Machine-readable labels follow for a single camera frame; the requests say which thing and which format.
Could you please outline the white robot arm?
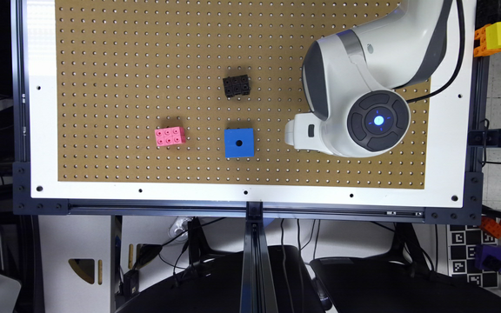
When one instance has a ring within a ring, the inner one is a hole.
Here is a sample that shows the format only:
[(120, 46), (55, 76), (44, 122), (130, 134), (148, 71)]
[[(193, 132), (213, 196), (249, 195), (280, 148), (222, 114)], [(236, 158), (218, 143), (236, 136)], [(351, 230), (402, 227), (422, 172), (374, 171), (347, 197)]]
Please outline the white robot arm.
[(315, 41), (302, 66), (309, 112), (285, 126), (297, 150), (375, 157), (404, 138), (409, 104), (396, 90), (431, 77), (447, 51), (459, 1), (403, 1), (383, 18)]

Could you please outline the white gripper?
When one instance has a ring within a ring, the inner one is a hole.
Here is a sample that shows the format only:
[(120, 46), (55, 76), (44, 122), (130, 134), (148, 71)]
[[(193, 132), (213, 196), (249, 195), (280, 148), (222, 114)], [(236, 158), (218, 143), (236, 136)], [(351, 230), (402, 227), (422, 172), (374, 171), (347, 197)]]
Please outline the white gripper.
[(296, 150), (327, 151), (320, 126), (321, 120), (313, 113), (296, 114), (284, 127), (284, 141)]

